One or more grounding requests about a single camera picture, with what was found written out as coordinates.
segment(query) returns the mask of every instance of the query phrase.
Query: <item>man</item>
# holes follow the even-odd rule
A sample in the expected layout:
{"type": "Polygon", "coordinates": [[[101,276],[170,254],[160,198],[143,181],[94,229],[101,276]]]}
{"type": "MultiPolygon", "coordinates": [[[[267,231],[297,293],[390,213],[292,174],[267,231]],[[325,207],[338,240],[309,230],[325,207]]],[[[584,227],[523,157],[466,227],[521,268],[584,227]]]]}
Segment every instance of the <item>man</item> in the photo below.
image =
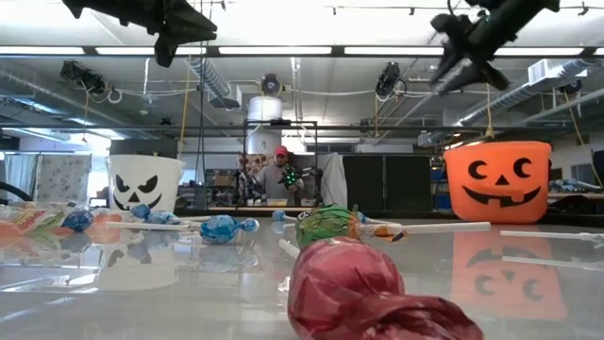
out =
{"type": "Polygon", "coordinates": [[[295,193],[304,188],[304,183],[299,180],[295,185],[285,188],[279,181],[283,178],[283,169],[288,163],[289,151],[280,145],[275,150],[275,162],[267,165],[257,174],[258,183],[264,188],[266,198],[287,198],[287,205],[295,205],[295,193]]]}

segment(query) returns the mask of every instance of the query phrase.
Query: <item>pink wrapper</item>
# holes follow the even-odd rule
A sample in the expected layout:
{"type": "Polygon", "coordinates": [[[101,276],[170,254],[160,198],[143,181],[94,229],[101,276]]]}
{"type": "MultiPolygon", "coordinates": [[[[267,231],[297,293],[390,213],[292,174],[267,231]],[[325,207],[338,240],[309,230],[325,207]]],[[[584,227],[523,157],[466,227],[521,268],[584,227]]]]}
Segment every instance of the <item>pink wrapper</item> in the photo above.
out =
{"type": "Polygon", "coordinates": [[[300,253],[288,316],[301,339],[483,339],[452,302],[406,296],[388,256],[346,237],[317,241],[300,253]]]}

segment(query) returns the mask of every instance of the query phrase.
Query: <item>red cap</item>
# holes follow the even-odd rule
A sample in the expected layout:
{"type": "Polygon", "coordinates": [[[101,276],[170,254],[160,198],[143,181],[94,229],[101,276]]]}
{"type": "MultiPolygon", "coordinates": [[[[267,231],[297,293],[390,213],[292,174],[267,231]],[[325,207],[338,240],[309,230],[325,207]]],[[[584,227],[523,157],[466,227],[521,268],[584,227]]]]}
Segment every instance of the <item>red cap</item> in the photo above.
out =
{"type": "Polygon", "coordinates": [[[277,148],[275,149],[275,155],[279,155],[279,156],[287,156],[290,152],[287,150],[287,147],[283,146],[283,145],[279,145],[277,146],[277,148]]]}

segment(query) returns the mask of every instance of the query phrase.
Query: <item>white tank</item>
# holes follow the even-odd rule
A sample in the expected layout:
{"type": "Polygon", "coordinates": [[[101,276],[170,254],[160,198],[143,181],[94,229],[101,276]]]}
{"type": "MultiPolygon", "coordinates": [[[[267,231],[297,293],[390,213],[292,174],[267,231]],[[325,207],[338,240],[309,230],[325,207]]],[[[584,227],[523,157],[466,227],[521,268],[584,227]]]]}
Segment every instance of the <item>white tank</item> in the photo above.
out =
{"type": "MultiPolygon", "coordinates": [[[[270,96],[257,96],[249,101],[247,119],[252,121],[269,121],[283,117],[283,102],[270,96]]],[[[259,129],[245,141],[248,154],[272,154],[281,145],[281,130],[259,129]]]]}

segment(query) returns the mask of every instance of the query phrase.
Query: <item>white ghost bucket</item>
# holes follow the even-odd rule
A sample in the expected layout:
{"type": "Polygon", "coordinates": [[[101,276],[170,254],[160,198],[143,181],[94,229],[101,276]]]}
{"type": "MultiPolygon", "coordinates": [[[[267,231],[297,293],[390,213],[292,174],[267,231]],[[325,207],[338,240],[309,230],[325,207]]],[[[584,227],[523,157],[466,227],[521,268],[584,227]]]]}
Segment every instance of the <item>white ghost bucket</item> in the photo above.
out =
{"type": "Polygon", "coordinates": [[[109,156],[109,205],[125,211],[144,203],[151,211],[172,213],[184,165],[165,157],[109,156]]]}

